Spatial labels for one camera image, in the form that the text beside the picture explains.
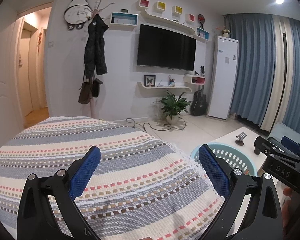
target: white coffee table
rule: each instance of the white coffee table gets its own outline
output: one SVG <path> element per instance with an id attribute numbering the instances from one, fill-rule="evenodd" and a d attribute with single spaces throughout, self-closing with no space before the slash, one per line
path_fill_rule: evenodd
<path id="1" fill-rule="evenodd" d="M 247 134 L 246 138 L 243 139 L 244 145 L 240 146 L 235 143 L 235 140 L 237 139 L 236 136 L 239 135 L 241 132 L 244 132 Z M 238 130 L 235 130 L 231 133 L 228 133 L 218 139 L 215 139 L 214 141 L 211 142 L 219 142 L 219 143 L 224 143 L 228 144 L 238 150 L 240 150 L 242 153 L 244 153 L 247 157 L 250 158 L 251 161 L 253 161 L 255 167 L 257 168 L 257 171 L 262 167 L 266 156 L 263 153 L 260 153 L 259 155 L 256 155 L 254 153 L 254 141 L 259 135 L 257 133 L 254 133 L 253 131 L 249 130 L 246 127 L 239 128 Z M 279 200 L 281 201 L 283 198 L 283 190 L 281 188 L 281 182 L 278 182 L 278 180 L 274 177 L 272 177 L 274 181 L 274 185 L 277 189 L 278 197 Z M 243 217 L 245 215 L 245 212 L 247 210 L 248 204 L 250 200 L 250 195 L 246 195 L 243 202 L 242 206 L 240 208 L 240 211 L 237 215 L 237 218 L 235 220 L 235 225 L 234 225 L 234 232 L 237 232 L 239 229 L 239 226 L 241 225 L 241 222 L 243 220 Z"/>

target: green plant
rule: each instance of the green plant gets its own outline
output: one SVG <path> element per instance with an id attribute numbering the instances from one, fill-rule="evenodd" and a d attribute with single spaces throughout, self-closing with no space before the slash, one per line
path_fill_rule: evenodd
<path id="1" fill-rule="evenodd" d="M 163 110 L 165 117 L 169 116 L 172 120 L 172 117 L 174 115 L 180 115 L 182 111 L 188 113 L 186 107 L 191 104 L 191 101 L 186 101 L 186 98 L 181 98 L 184 93 L 185 92 L 183 92 L 179 96 L 178 100 L 176 100 L 176 96 L 167 91 L 167 96 L 159 101 L 163 104 L 163 107 L 161 109 Z"/>

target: potted plant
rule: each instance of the potted plant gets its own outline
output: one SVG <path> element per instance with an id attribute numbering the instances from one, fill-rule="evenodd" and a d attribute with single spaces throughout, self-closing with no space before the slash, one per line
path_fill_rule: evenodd
<path id="1" fill-rule="evenodd" d="M 191 101 L 186 101 L 186 98 L 181 98 L 184 93 L 185 92 L 183 92 L 178 100 L 176 100 L 176 96 L 167 91 L 167 96 L 159 101 L 163 104 L 161 109 L 163 110 L 167 122 L 171 125 L 178 122 L 178 115 L 180 115 L 182 111 L 188 113 L 186 107 L 191 104 Z"/>
<path id="2" fill-rule="evenodd" d="M 224 29 L 224 30 L 222 31 L 222 36 L 225 37 L 225 38 L 229 38 L 229 33 L 230 33 L 230 30 Z"/>

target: electrical cable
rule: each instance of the electrical cable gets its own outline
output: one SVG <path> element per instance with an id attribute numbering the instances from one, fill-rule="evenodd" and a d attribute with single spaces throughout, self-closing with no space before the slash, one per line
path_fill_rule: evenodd
<path id="1" fill-rule="evenodd" d="M 174 127 L 174 126 L 172 126 L 172 125 L 169 124 L 169 123 L 165 123 L 163 126 L 169 127 L 169 129 L 166 129 L 166 130 L 159 130 L 159 129 L 153 128 L 153 127 L 151 126 L 151 124 L 148 123 L 148 122 L 143 123 L 143 125 L 141 125 L 141 124 L 139 124 L 139 123 L 136 123 L 136 121 L 135 121 L 133 118 L 127 118 L 127 119 L 126 119 L 126 122 L 127 122 L 127 123 L 133 123 L 132 128 L 134 128 L 134 129 L 136 129 L 136 124 L 137 124 L 137 125 L 140 125 L 140 126 L 143 128 L 143 132 L 147 132 L 147 130 L 146 130 L 146 128 L 145 128 L 145 124 L 148 124 L 148 125 L 150 126 L 151 129 L 156 130 L 156 131 L 169 131 L 171 128 L 177 129 L 177 130 L 183 130 L 184 128 L 186 128 L 186 121 L 185 121 L 183 118 L 181 118 L 181 117 L 178 117 L 178 118 L 182 119 L 182 120 L 185 122 L 184 127 L 181 128 L 181 129 L 180 129 L 180 128 L 177 128 L 177 127 Z"/>

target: panda clock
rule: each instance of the panda clock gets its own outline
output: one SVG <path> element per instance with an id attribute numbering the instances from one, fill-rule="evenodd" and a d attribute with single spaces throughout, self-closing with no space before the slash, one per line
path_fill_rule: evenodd
<path id="1" fill-rule="evenodd" d="M 68 30 L 73 30 L 75 26 L 78 30 L 82 29 L 85 22 L 92 17 L 92 9 L 88 0 L 72 0 L 64 13 L 64 17 Z"/>

